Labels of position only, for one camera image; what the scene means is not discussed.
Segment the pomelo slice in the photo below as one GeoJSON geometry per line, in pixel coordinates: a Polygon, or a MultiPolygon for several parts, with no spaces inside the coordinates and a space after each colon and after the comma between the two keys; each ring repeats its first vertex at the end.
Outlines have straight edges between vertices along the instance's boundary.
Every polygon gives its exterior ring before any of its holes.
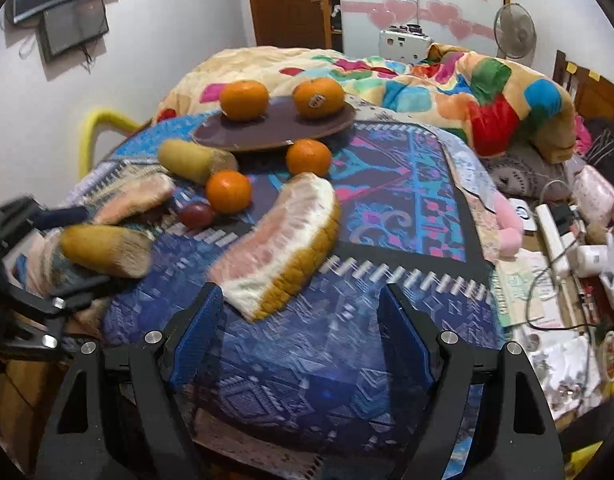
{"type": "Polygon", "coordinates": [[[280,190],[254,231],[209,271],[210,282],[248,321],[264,319],[298,293],[338,238],[340,204],[333,186],[301,173],[280,190]]]}

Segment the power strip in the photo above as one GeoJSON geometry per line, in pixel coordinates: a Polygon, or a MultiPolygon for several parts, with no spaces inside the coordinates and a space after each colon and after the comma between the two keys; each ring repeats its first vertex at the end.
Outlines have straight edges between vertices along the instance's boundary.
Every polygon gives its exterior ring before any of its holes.
{"type": "MultiPolygon", "coordinates": [[[[558,228],[553,220],[553,216],[551,216],[549,206],[546,204],[539,205],[536,208],[536,215],[538,216],[538,224],[542,230],[542,237],[544,238],[545,245],[547,246],[549,259],[554,262],[554,260],[565,250],[564,246],[562,245],[560,234],[558,233],[558,228]]],[[[570,271],[567,258],[562,256],[551,265],[551,269],[553,272],[554,281],[556,279],[564,279],[570,271]]]]}

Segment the wooden door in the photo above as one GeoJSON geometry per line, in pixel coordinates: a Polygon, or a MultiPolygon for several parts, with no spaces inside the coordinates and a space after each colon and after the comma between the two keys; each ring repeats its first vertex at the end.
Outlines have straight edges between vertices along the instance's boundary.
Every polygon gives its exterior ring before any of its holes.
{"type": "Polygon", "coordinates": [[[251,0],[251,13],[258,45],[331,46],[328,0],[251,0]]]}

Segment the pillow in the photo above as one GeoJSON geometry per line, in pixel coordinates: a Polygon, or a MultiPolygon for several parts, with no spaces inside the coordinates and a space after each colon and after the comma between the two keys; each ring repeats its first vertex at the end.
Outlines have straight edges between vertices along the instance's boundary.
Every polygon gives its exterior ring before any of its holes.
{"type": "MultiPolygon", "coordinates": [[[[551,180],[568,183],[565,165],[562,162],[546,162],[530,144],[514,144],[496,158],[481,159],[496,187],[507,195],[539,198],[542,189],[551,180]]],[[[565,200],[570,195],[567,186],[551,184],[545,192],[545,200],[565,200]]]]}

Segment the wooden headboard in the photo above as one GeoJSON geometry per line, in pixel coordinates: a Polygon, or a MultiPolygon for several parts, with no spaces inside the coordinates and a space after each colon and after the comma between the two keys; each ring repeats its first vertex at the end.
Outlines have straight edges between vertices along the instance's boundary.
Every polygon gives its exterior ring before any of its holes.
{"type": "Polygon", "coordinates": [[[614,84],[611,81],[575,65],[561,51],[556,54],[553,80],[572,95],[576,111],[581,117],[604,117],[614,123],[614,84]]]}

